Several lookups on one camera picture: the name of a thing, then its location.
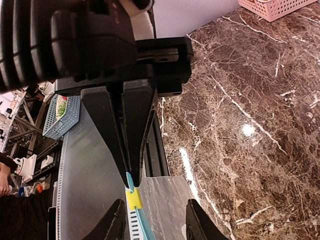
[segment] plastic bag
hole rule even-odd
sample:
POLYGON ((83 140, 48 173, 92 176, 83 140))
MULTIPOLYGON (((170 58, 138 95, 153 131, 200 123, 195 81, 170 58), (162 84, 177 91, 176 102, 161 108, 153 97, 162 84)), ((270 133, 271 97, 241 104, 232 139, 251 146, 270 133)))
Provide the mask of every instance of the plastic bag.
POLYGON ((67 110, 68 97, 58 95, 56 99, 55 117, 59 120, 67 110))

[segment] gray table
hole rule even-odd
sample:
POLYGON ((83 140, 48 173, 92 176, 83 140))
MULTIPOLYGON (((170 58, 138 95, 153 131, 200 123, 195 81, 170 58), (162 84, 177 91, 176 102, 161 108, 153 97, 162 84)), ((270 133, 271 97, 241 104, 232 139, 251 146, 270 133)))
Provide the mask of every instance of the gray table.
POLYGON ((81 104, 80 120, 65 135, 61 153, 59 240, 81 240, 116 199, 125 200, 124 184, 109 149, 81 104))

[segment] marble countertop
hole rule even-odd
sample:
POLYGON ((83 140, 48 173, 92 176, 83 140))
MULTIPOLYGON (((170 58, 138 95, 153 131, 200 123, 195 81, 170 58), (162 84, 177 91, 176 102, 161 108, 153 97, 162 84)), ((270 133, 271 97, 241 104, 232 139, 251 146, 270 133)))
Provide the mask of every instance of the marble countertop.
POLYGON ((320 4, 188 36, 192 77, 159 101, 171 175, 231 240, 320 239, 320 4))

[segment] smartphone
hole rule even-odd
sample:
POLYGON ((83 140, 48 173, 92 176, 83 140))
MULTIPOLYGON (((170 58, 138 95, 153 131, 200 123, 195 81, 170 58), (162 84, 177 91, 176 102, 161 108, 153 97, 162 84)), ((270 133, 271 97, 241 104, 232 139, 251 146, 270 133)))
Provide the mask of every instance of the smartphone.
POLYGON ((56 206, 48 210, 48 240, 58 240, 58 208, 56 206))

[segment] pink plastic basket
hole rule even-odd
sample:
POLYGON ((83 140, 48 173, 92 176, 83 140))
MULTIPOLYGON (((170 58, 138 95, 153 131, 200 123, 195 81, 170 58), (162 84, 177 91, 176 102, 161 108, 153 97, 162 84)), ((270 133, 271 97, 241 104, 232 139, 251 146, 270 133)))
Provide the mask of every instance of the pink plastic basket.
POLYGON ((239 4, 272 22, 317 0, 238 0, 239 4))

